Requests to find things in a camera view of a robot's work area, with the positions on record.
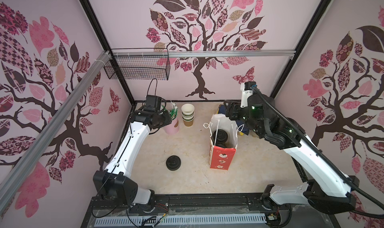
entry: pink container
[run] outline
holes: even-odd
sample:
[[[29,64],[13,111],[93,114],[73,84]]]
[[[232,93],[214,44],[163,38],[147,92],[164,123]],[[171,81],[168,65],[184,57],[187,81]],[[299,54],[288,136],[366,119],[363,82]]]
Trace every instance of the pink container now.
[[[171,124],[164,126],[164,131],[168,135],[174,135],[179,131],[179,119],[176,117]]]

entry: pink butterfly decal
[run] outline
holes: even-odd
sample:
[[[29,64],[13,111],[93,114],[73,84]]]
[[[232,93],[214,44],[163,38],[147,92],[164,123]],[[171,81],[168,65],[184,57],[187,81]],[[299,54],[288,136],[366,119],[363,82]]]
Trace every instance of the pink butterfly decal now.
[[[118,95],[115,95],[115,92],[111,88],[109,88],[109,93],[111,94],[112,104],[109,106],[108,114],[111,114],[112,112],[119,111],[118,102],[120,101],[120,98]]]
[[[252,67],[251,69],[249,69],[247,71],[245,76],[234,76],[232,78],[235,79],[236,81],[238,81],[239,84],[247,82],[247,81],[254,81],[253,80],[255,78],[255,76],[253,75],[254,72],[255,72],[255,67]]]

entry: wire basket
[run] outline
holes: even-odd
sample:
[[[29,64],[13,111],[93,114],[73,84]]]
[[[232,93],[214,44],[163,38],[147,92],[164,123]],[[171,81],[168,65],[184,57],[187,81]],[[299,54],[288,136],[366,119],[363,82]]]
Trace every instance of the wire basket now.
[[[151,52],[137,52],[137,49],[151,49]],[[104,70],[109,79],[118,79],[116,69],[120,69],[125,79],[153,79],[168,80],[170,63],[168,49],[153,48],[129,48],[113,49],[113,57],[117,66],[113,66],[114,60],[109,60]]]

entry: pink wall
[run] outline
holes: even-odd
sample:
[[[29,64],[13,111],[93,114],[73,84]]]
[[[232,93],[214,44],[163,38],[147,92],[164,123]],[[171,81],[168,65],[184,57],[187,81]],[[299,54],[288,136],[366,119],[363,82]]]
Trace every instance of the pink wall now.
[[[166,46],[171,49],[175,46],[176,51],[209,51],[210,42],[212,50],[220,50],[226,46],[232,46],[230,50],[235,50],[242,44],[248,45],[253,42],[259,42],[256,45],[258,49],[294,49],[320,2],[320,0],[174,0],[180,4],[174,5],[175,3],[167,1],[90,0],[112,48]],[[213,11],[212,19],[199,17],[187,20],[184,16],[186,14],[197,16],[199,10],[205,12],[206,4],[209,10]],[[243,24],[242,19],[247,12],[251,12],[250,17]],[[252,26],[257,19],[261,19],[260,23]],[[166,25],[163,25],[161,30],[158,22],[164,21]],[[218,21],[222,26],[215,26],[214,30],[214,25]],[[183,23],[188,25],[183,28],[180,25]],[[276,77],[287,62],[287,57],[249,57],[249,60],[243,59],[238,62],[231,59],[199,59],[196,67],[193,66],[194,58],[178,61],[172,59],[169,80],[159,82],[158,95],[173,100],[240,99],[239,84],[233,77],[245,77],[252,67],[253,72],[250,71],[245,79],[257,78],[260,81],[260,89],[269,95]],[[208,62],[212,61],[215,67],[207,66]],[[184,62],[186,66],[182,69],[181,64]],[[127,80],[136,100],[145,99],[149,82],[150,80]]]
[[[2,181],[102,48],[78,0],[0,2]],[[102,70],[2,214],[2,226],[79,227],[96,194],[92,176],[113,155],[129,110],[119,82]]]
[[[384,202],[383,0],[334,0],[276,99],[318,148],[360,188]],[[358,210],[383,211],[360,194]],[[341,227],[384,221],[336,215]]]

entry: black plastic lid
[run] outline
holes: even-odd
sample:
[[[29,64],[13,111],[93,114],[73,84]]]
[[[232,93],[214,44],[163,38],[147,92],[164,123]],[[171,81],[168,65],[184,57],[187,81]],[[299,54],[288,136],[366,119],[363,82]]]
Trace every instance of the black plastic lid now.
[[[181,160],[176,155],[171,155],[166,161],[167,168],[169,170],[177,170],[180,168]]]
[[[216,139],[216,131],[212,134],[213,141]],[[216,143],[225,143],[228,140],[228,134],[225,130],[218,129],[217,130],[217,140]]]

